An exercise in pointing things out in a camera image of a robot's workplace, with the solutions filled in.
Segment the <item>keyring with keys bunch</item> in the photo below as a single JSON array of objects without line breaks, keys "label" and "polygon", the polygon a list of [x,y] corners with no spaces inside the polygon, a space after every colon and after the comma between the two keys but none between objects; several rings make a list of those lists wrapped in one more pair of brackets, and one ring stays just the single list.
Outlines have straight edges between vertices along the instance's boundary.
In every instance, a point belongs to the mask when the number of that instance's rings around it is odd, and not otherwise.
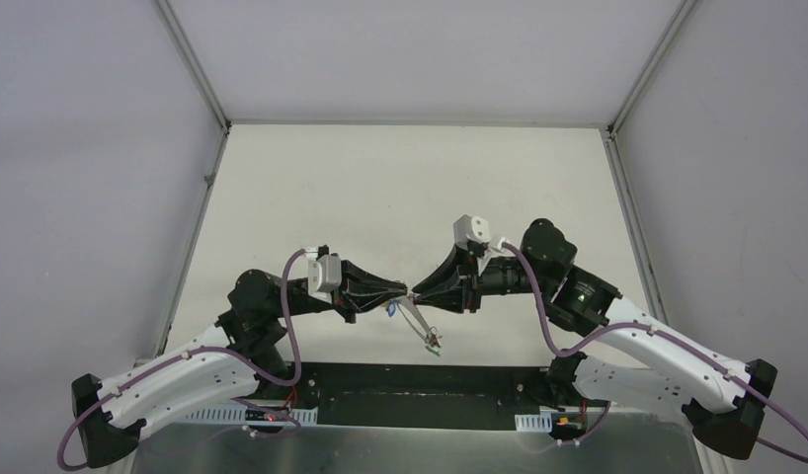
[{"label": "keyring with keys bunch", "polygon": [[442,355],[442,336],[438,329],[425,319],[412,295],[400,296],[387,301],[385,310],[389,317],[400,315],[424,343],[426,351],[434,356]]}]

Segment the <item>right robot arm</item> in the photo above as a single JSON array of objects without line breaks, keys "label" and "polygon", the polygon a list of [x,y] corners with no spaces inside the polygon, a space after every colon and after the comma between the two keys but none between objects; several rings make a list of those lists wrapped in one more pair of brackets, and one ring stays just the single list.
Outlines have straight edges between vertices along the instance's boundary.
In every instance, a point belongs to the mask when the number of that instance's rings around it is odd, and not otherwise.
[{"label": "right robot arm", "polygon": [[773,365],[709,350],[654,318],[578,267],[577,247],[548,219],[534,220],[519,245],[491,234],[478,216],[457,219],[453,234],[447,258],[414,287],[416,304],[464,313],[486,296],[529,294],[549,347],[554,329],[579,337],[575,348],[554,350],[545,373],[551,400],[632,407],[689,428],[724,456],[751,456]]}]

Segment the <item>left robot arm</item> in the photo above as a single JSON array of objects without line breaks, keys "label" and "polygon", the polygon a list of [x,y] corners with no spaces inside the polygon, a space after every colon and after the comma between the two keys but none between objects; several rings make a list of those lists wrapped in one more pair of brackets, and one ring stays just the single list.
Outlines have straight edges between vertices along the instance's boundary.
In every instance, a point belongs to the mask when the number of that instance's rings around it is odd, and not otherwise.
[{"label": "left robot arm", "polygon": [[364,271],[325,246],[299,249],[280,275],[243,272],[229,310],[181,347],[121,375],[87,373],[71,384],[74,421],[57,451],[67,472],[128,457],[170,423],[224,400],[275,399],[303,364],[293,317],[334,311],[346,323],[406,295],[405,283]]}]

